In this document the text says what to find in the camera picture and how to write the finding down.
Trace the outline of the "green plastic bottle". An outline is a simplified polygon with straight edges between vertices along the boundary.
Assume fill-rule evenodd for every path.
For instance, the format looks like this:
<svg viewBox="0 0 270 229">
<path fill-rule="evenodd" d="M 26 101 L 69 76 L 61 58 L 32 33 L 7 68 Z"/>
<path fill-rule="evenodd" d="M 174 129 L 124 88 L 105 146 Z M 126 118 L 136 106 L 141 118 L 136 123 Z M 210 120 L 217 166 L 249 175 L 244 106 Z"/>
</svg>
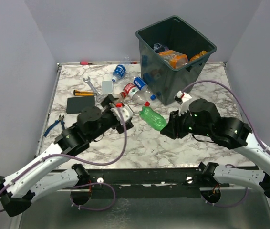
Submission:
<svg viewBox="0 0 270 229">
<path fill-rule="evenodd" d="M 165 118 L 149 106 L 143 106 L 142 110 L 139 111 L 139 116 L 150 127 L 159 132 L 167 125 Z"/>
</svg>

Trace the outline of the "red label water bottle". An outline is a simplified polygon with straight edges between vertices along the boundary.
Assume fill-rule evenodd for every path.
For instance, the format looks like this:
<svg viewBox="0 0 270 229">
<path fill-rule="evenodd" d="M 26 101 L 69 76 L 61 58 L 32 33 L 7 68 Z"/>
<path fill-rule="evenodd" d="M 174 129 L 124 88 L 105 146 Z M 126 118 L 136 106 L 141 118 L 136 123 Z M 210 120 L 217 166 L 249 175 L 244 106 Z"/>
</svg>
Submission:
<svg viewBox="0 0 270 229">
<path fill-rule="evenodd" d="M 144 97 L 143 93 L 133 84 L 128 83 L 124 88 L 123 91 L 131 98 L 133 102 L 138 105 L 143 106 L 150 106 L 150 103 Z"/>
</svg>

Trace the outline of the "large orange label bottle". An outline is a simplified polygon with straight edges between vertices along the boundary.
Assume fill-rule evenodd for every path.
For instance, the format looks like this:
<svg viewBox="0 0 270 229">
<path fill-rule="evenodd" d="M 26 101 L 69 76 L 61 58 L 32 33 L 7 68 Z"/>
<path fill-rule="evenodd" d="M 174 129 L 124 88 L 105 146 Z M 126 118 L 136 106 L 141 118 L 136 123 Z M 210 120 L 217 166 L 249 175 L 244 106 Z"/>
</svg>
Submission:
<svg viewBox="0 0 270 229">
<path fill-rule="evenodd" d="M 174 69 L 179 69 L 188 63 L 188 57 L 185 54 L 174 50 L 163 51 L 158 55 Z"/>
</svg>

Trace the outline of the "orange juice bottle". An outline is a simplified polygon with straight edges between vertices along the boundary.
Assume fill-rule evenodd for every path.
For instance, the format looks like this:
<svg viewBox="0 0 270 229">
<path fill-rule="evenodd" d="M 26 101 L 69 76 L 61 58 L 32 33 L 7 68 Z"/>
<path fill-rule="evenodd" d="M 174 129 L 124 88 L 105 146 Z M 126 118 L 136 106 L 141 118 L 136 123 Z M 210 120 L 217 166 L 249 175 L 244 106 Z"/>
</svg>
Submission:
<svg viewBox="0 0 270 229">
<path fill-rule="evenodd" d="M 198 54 L 194 55 L 192 58 L 190 58 L 189 61 L 190 61 L 190 62 L 193 62 L 193 61 L 199 59 L 200 57 L 206 55 L 207 53 L 208 53 L 207 51 L 202 50 L 200 53 L 198 53 Z"/>
</svg>

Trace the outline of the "red cap bottle small label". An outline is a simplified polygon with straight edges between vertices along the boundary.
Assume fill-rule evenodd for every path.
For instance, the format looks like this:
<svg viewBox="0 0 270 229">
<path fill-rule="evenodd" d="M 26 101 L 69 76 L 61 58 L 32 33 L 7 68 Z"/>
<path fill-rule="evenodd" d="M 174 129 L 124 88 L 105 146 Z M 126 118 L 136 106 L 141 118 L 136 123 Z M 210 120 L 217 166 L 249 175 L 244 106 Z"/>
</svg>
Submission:
<svg viewBox="0 0 270 229">
<path fill-rule="evenodd" d="M 122 102 L 126 98 L 126 94 L 125 94 L 125 92 L 113 94 L 113 98 L 117 103 L 119 103 L 119 102 Z"/>
</svg>

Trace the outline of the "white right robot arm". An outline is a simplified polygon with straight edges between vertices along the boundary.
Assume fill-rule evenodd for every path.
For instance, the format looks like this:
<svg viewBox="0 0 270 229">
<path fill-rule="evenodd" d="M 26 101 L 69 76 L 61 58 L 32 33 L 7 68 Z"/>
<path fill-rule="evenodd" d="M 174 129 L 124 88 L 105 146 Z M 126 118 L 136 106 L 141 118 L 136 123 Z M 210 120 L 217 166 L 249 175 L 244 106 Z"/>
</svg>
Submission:
<svg viewBox="0 0 270 229">
<path fill-rule="evenodd" d="M 249 187 L 263 192 L 270 199 L 270 153 L 258 142 L 247 123 L 233 117 L 222 117 L 214 103 L 197 99 L 190 103 L 187 112 L 171 112 L 160 133 L 171 139 L 181 139 L 188 134 L 207 136 L 214 144 L 243 155 L 258 169 L 200 163 L 200 184 L 208 187 L 214 184 Z"/>
</svg>

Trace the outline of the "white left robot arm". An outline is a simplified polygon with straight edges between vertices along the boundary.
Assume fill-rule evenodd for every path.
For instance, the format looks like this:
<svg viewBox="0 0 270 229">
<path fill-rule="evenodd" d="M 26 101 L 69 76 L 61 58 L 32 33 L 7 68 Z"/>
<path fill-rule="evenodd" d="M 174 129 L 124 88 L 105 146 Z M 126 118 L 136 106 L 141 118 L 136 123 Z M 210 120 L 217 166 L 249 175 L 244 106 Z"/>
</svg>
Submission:
<svg viewBox="0 0 270 229">
<path fill-rule="evenodd" d="M 30 163 L 9 176 L 0 176 L 0 202 L 10 217 L 26 211 L 31 204 L 63 188 L 83 188 L 94 183 L 78 158 L 90 143 L 109 129 L 127 134 L 133 127 L 130 106 L 116 105 L 109 95 L 96 106 L 85 108 L 72 126 L 64 129 L 55 141 Z"/>
</svg>

